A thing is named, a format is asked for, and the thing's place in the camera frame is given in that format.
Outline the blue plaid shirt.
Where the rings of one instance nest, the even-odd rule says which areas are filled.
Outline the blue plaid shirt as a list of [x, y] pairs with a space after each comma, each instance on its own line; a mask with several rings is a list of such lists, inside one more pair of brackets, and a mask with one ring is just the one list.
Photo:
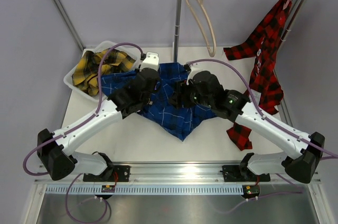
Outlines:
[[146, 105], [138, 115], [160, 125], [166, 132], [184, 141], [204, 120], [215, 118], [211, 109], [196, 105], [192, 108], [176, 109], [168, 100], [174, 93], [175, 83], [187, 79], [188, 72], [177, 62], [161, 63], [159, 76], [162, 85], [151, 95], [152, 105]]

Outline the yellow plaid shirt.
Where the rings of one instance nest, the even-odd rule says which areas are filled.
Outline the yellow plaid shirt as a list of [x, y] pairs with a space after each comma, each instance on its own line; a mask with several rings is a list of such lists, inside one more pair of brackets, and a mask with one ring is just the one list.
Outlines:
[[[99, 92], [98, 70], [101, 59], [108, 49], [101, 52], [86, 51], [72, 75], [72, 84], [82, 92], [95, 96]], [[124, 51], [112, 50], [105, 58], [101, 74], [112, 74], [127, 72], [132, 69], [136, 60]]]

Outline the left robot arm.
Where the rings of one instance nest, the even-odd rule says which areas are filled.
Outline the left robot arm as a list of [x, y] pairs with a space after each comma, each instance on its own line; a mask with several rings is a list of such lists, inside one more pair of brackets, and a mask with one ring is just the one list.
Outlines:
[[141, 111], [159, 89], [160, 81], [158, 71], [145, 68], [102, 101], [99, 111], [94, 110], [69, 127], [53, 133], [48, 129], [40, 131], [37, 156], [51, 179], [58, 181], [70, 174], [89, 174], [99, 181], [110, 180], [114, 164], [106, 154], [79, 153], [77, 148], [105, 127]]

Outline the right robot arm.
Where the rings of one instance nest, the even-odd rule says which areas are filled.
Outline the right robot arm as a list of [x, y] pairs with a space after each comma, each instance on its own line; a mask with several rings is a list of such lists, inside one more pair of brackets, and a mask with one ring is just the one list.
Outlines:
[[244, 180], [285, 173], [297, 182], [308, 184], [322, 158], [320, 149], [325, 142], [322, 134], [310, 135], [277, 120], [256, 107], [248, 96], [224, 89], [217, 77], [208, 71], [198, 71], [176, 82], [168, 102], [175, 108], [196, 105], [210, 108], [217, 117], [247, 127], [281, 149], [274, 154], [246, 154], [239, 164], [239, 174]]

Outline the beige hanger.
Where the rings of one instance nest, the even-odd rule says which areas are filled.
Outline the beige hanger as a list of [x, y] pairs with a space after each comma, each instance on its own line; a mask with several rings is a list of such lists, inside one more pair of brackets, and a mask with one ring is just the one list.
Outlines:
[[204, 0], [185, 0], [185, 3], [199, 27], [209, 56], [213, 58], [216, 54], [217, 42], [211, 20], [204, 7]]

